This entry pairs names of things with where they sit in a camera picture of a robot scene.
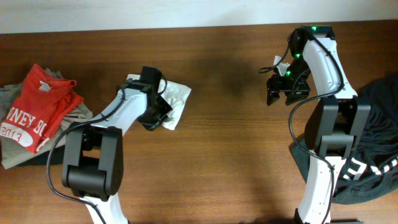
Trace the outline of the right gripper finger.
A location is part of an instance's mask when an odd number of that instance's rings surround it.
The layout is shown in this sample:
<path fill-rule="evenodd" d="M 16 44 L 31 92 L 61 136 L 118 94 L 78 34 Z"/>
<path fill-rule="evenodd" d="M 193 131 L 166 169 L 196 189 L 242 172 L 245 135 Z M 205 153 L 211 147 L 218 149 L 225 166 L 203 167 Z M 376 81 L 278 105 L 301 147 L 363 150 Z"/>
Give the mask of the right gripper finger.
<path fill-rule="evenodd" d="M 285 92 L 286 100 L 285 105 L 289 106 L 299 101 L 305 100 L 307 98 L 307 94 L 305 92 Z"/>
<path fill-rule="evenodd" d="M 270 106 L 275 103 L 280 98 L 278 91 L 268 91 L 267 92 L 267 105 Z"/>

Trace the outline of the white t-shirt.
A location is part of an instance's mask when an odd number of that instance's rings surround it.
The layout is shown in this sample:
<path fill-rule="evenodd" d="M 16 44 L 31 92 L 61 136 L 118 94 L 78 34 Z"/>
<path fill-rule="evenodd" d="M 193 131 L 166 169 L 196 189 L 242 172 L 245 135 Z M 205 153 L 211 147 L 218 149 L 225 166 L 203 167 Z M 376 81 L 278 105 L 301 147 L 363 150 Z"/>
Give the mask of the white t-shirt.
<path fill-rule="evenodd" d="M 145 122 L 144 127 L 148 126 L 149 130 L 152 131 L 162 125 L 164 128 L 173 131 L 180 121 L 186 100 L 192 89 L 179 83 L 165 81 L 164 78 L 160 80 L 159 87 L 166 88 L 160 96 L 170 105 L 171 110 L 163 115 L 162 121 L 155 124 Z"/>

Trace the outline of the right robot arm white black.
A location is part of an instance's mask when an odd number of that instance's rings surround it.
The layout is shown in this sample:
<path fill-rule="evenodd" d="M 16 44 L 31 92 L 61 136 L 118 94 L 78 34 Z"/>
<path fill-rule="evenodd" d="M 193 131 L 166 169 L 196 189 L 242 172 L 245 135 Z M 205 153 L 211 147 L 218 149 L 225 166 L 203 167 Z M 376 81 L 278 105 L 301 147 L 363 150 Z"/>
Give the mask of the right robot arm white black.
<path fill-rule="evenodd" d="M 302 26 L 289 35 L 287 53 L 293 62 L 284 73 L 273 65 L 259 73 L 273 72 L 267 81 L 267 104 L 287 97 L 292 111 L 316 100 L 317 106 L 306 123 L 304 144 L 296 138 L 288 118 L 295 145 L 308 154 L 309 170 L 294 223 L 331 223 L 331 204 L 338 176 L 350 154 L 357 149 L 371 110 L 349 84 L 338 58 L 331 26 Z"/>

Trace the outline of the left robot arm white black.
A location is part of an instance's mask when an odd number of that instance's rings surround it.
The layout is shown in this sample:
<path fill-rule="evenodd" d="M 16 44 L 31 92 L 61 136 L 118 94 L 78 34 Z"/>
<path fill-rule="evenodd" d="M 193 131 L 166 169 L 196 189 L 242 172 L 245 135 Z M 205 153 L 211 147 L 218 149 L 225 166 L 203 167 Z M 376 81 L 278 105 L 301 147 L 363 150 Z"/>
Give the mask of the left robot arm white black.
<path fill-rule="evenodd" d="M 148 131 L 158 128 L 171 106 L 160 87 L 162 72 L 143 67 L 128 78 L 101 114 L 75 124 L 66 135 L 62 184 L 84 203 L 94 223 L 128 223 L 118 191 L 124 172 L 123 136 L 135 121 Z"/>

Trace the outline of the black Nike t-shirt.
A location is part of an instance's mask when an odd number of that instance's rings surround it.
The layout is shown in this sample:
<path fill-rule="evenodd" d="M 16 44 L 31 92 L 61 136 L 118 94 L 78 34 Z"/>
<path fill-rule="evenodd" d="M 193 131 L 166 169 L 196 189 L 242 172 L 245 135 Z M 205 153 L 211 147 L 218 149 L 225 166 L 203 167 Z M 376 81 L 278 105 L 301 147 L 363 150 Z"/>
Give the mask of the black Nike t-shirt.
<path fill-rule="evenodd" d="M 397 74 L 362 87 L 371 105 L 358 148 L 341 169 L 332 202 L 368 202 L 397 189 Z"/>

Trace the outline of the dark folded garment bottom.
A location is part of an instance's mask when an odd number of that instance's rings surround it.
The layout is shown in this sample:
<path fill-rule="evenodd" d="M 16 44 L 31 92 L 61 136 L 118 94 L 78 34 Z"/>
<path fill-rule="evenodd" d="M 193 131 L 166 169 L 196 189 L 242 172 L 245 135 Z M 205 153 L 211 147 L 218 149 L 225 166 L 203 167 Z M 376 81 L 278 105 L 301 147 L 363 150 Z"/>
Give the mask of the dark folded garment bottom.
<path fill-rule="evenodd" d="M 64 151 L 65 147 L 61 146 L 56 149 L 54 149 L 52 158 L 50 161 L 51 165 L 59 165 L 62 164 L 63 162 L 63 156 L 64 156 Z M 35 156 L 21 164 L 18 164 L 18 167 L 25 167 L 25 166 L 44 166 L 47 164 L 47 159 L 48 159 L 49 152 L 46 151 L 38 156 Z"/>

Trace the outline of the red printed t-shirt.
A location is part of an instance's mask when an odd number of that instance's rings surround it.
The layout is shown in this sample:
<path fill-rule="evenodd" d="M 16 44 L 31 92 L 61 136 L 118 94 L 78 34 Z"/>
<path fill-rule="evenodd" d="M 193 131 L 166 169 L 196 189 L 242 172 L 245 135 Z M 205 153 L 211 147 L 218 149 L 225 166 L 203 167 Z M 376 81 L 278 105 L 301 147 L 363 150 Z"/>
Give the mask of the red printed t-shirt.
<path fill-rule="evenodd" d="M 83 102 L 73 92 L 75 80 L 52 77 L 35 64 L 28 72 L 20 95 L 1 123 L 1 136 L 14 140 L 33 154 L 57 132 L 66 115 Z"/>

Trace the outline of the khaki folded garment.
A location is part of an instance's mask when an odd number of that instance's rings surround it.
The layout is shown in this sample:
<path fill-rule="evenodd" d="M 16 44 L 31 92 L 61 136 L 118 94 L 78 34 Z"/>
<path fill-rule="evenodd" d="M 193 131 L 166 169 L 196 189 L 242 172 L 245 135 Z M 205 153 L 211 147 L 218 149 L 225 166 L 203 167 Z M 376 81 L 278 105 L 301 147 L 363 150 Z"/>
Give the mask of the khaki folded garment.
<path fill-rule="evenodd" d="M 11 109 L 12 103 L 21 93 L 22 85 L 23 83 L 1 87 L 1 121 L 4 120 Z M 39 156 L 43 156 L 50 150 L 53 142 L 69 127 L 69 125 L 73 122 L 80 123 L 88 121 L 92 117 L 93 113 L 84 103 L 81 103 L 63 118 L 53 138 L 47 141 L 36 154 L 25 150 L 20 144 L 16 143 L 12 139 L 1 137 L 1 164 L 5 169 L 9 169 L 11 167 L 21 165 L 28 160 L 37 159 Z"/>

